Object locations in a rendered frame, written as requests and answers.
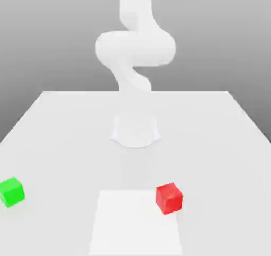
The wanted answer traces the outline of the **small red cube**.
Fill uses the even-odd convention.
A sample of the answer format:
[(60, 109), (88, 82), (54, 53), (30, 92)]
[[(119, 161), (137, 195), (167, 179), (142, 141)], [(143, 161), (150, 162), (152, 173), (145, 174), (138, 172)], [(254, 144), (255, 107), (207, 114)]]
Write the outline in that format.
[(173, 182), (158, 186), (156, 204), (164, 215), (179, 211), (183, 205), (183, 193)]

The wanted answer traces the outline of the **small green cube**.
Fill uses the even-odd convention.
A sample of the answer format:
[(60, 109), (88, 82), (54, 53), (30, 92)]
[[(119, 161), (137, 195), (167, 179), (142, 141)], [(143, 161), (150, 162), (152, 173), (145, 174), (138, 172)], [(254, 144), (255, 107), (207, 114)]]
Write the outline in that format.
[(11, 177), (0, 182), (0, 200), (9, 208), (25, 199), (25, 193), (20, 181)]

